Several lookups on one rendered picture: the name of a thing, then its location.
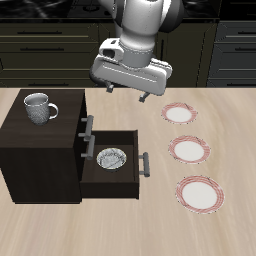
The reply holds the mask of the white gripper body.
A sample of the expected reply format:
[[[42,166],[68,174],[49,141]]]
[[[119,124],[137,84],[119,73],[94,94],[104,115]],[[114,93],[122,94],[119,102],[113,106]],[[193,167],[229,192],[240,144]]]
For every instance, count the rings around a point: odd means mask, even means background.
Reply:
[[[92,66],[92,74],[111,84],[120,84],[161,96],[165,92],[167,79],[172,74],[172,67],[167,62],[152,58],[146,67],[130,68],[98,54]]]

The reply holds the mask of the red rimmed white plate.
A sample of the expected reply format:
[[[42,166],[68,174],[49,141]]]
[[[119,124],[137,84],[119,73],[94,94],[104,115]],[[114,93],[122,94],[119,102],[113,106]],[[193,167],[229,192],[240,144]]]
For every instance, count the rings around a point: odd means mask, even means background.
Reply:
[[[222,187],[213,179],[192,175],[177,183],[175,195],[178,202],[197,214],[210,214],[219,210],[225,201]]]
[[[161,116],[173,124],[188,124],[193,122],[198,115],[198,111],[181,102],[174,102],[164,106],[161,110]]]
[[[185,164],[199,164],[208,159],[211,154],[210,146],[196,136],[182,135],[170,141],[170,155]]]

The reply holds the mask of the grey patterned bowl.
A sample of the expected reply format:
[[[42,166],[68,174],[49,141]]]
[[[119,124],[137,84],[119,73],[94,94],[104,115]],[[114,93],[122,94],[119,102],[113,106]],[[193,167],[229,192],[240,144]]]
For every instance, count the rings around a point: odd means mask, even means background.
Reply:
[[[105,171],[116,172],[127,161],[127,155],[119,148],[106,148],[97,155],[97,164]]]

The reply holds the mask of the dark kitchen cupboards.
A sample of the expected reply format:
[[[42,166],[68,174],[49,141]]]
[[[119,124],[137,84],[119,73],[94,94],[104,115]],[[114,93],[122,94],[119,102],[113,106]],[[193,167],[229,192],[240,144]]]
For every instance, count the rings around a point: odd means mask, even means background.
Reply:
[[[181,25],[156,36],[169,87],[201,87],[219,22],[256,25],[256,0],[182,0]],[[0,87],[91,87],[96,52],[115,35],[100,0],[0,0]]]

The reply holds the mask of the grey patterned mug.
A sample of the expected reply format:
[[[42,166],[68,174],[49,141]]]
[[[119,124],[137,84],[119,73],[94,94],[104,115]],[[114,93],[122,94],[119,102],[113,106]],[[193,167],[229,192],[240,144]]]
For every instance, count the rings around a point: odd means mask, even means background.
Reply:
[[[37,126],[43,126],[49,120],[54,119],[59,114],[58,107],[49,102],[49,97],[44,93],[33,93],[24,98],[24,105],[28,118]],[[56,114],[50,115],[50,108],[56,110]]]

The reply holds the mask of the dark wooden cabinet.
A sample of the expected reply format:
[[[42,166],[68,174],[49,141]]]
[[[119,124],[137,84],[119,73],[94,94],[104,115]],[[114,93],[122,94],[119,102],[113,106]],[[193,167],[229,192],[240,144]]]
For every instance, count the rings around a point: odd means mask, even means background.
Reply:
[[[76,204],[84,198],[138,198],[139,176],[149,157],[138,152],[137,131],[95,131],[83,89],[48,89],[59,109],[43,126],[29,120],[22,89],[0,127],[0,170],[17,204]],[[119,148],[126,163],[116,172],[97,164],[106,148]]]

